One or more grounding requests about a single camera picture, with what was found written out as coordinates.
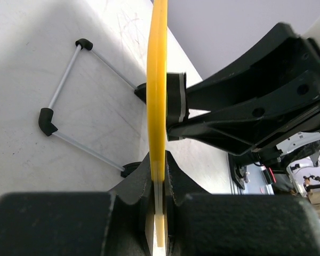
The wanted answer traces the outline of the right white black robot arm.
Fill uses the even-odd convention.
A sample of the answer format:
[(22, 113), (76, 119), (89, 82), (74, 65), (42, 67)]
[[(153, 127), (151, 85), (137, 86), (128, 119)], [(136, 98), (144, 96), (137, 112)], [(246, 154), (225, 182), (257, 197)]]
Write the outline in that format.
[(167, 120), (170, 140), (194, 139), (235, 156), (285, 169), (320, 150), (320, 48), (276, 24), (256, 45), (186, 89), (186, 109)]

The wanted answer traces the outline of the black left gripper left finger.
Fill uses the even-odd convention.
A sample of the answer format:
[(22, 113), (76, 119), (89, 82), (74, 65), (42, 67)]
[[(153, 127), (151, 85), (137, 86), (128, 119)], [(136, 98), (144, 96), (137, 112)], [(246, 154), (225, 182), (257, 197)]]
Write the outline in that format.
[(109, 191), (0, 197), (0, 255), (152, 255), (150, 161)]

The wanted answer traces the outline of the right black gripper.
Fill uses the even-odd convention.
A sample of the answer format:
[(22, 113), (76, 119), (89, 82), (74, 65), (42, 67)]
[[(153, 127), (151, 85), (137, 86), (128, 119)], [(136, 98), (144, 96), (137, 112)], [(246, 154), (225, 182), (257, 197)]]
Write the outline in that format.
[(234, 155), (271, 160), (299, 132), (320, 133), (320, 42), (278, 23), (228, 66), (186, 92), (187, 109), (214, 109), (171, 126)]

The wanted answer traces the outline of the black felt whiteboard eraser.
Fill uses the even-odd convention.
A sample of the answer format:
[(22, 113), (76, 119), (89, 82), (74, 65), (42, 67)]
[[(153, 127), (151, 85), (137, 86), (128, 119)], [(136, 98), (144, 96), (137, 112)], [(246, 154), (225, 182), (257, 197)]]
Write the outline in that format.
[(186, 96), (186, 73), (167, 74), (167, 114), (166, 129), (186, 121), (189, 117), (189, 108)]

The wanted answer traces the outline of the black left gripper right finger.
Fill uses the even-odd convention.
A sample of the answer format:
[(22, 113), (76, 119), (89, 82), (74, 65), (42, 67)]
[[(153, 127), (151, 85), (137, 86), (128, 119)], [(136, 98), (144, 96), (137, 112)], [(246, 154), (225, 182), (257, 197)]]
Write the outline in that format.
[(167, 255), (320, 255), (320, 222), (296, 196), (210, 194), (166, 154)]

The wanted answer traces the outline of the yellow framed whiteboard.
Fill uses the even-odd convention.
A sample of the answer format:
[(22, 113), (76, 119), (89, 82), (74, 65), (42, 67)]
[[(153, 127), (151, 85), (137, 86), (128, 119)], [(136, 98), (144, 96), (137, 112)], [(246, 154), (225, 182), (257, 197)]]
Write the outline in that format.
[(148, 52), (146, 105), (151, 180), (154, 188), (157, 246), (165, 246), (163, 183), (166, 149), (166, 61), (168, 1), (154, 1)]

